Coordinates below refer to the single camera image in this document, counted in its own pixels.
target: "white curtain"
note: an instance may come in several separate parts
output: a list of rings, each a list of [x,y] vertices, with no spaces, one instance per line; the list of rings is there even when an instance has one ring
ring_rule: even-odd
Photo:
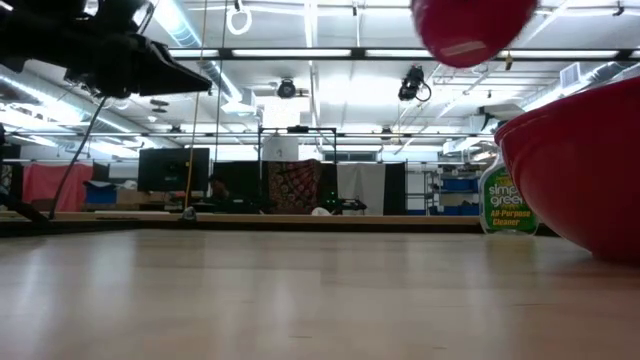
[[[263,161],[298,161],[298,138],[274,135],[266,137],[262,147]]]
[[[338,164],[338,195],[362,201],[366,215],[383,215],[385,174],[383,164]]]

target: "bottle label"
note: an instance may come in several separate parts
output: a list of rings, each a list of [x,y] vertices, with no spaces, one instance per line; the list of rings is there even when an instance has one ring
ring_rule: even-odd
[[[506,168],[491,174],[483,186],[483,216],[490,230],[536,229],[536,215],[520,196]]]

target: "simple green cleaner bottle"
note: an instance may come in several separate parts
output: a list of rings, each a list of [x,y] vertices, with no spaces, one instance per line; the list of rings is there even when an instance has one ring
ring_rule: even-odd
[[[487,234],[534,235],[538,218],[516,189],[498,150],[480,178],[480,223]]]

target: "patterned tapestry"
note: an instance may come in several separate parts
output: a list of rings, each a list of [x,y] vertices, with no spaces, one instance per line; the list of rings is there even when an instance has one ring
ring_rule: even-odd
[[[311,214],[322,175],[317,160],[269,163],[269,198],[276,214]]]

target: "security camera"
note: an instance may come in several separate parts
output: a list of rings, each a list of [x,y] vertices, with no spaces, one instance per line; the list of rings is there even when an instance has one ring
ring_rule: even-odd
[[[425,99],[418,97],[418,93],[420,93],[422,89],[429,90],[429,96]],[[402,85],[400,86],[400,91],[398,91],[398,98],[400,101],[418,99],[420,102],[426,102],[431,99],[431,88],[424,81],[422,66],[413,65],[411,69],[409,69],[407,76],[402,79]]]
[[[282,79],[278,87],[278,96],[281,99],[291,99],[296,96],[296,86],[293,85],[292,79]]]

